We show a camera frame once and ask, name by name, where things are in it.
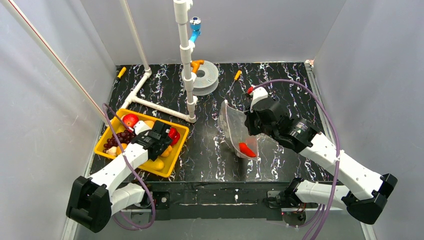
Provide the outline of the red toy bell pepper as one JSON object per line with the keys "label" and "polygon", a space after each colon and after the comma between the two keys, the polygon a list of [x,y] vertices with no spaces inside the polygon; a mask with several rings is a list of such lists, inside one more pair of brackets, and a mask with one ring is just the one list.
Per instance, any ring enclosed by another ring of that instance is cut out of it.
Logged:
{"label": "red toy bell pepper", "polygon": [[174,146],[178,143],[180,140],[180,133],[177,131],[176,128],[171,127],[168,133],[168,136],[171,138],[172,142],[170,143],[171,146]]}

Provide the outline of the clear polka dot zip bag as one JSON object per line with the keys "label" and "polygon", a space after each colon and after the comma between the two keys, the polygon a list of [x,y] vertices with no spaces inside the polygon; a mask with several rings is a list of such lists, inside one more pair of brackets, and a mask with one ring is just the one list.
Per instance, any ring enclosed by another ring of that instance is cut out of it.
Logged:
{"label": "clear polka dot zip bag", "polygon": [[[243,111],[230,106],[228,100],[221,103],[218,124],[224,131],[225,140],[234,154],[243,159],[260,161],[258,137],[250,135],[245,126],[246,115]],[[243,155],[239,150],[239,143],[246,143],[247,146],[256,154],[256,157],[250,158]]]}

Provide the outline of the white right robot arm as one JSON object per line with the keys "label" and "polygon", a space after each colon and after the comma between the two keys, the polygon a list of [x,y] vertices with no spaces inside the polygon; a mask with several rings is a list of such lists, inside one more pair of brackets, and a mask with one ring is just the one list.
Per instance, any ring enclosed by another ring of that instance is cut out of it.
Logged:
{"label": "white right robot arm", "polygon": [[334,193],[330,184],[298,177],[271,198],[276,206],[324,205],[332,200],[334,207],[346,210],[362,223],[373,225],[377,221],[398,182],[395,176],[376,173],[343,151],[337,158],[336,146],[316,126],[304,118],[291,118],[284,106],[272,98],[253,101],[245,107],[244,114],[249,135],[265,134],[328,172],[339,165],[333,177],[342,184],[336,186]]}

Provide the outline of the orange toy carrot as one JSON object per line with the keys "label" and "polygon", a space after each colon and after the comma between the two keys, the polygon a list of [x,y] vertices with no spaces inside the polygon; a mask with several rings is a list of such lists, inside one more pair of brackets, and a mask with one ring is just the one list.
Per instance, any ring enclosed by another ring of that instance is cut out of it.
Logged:
{"label": "orange toy carrot", "polygon": [[239,151],[248,158],[256,158],[257,155],[244,142],[238,144]]}

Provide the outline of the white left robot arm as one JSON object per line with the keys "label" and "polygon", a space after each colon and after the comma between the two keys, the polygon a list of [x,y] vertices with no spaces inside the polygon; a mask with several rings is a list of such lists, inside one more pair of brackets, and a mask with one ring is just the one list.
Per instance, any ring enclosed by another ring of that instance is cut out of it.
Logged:
{"label": "white left robot arm", "polygon": [[148,160],[156,160],[172,143],[171,126],[160,120],[149,127],[134,126],[135,137],[121,154],[89,177],[79,176],[72,184],[66,216],[94,233],[100,232],[117,212],[141,203],[147,194],[144,183],[120,184]]}

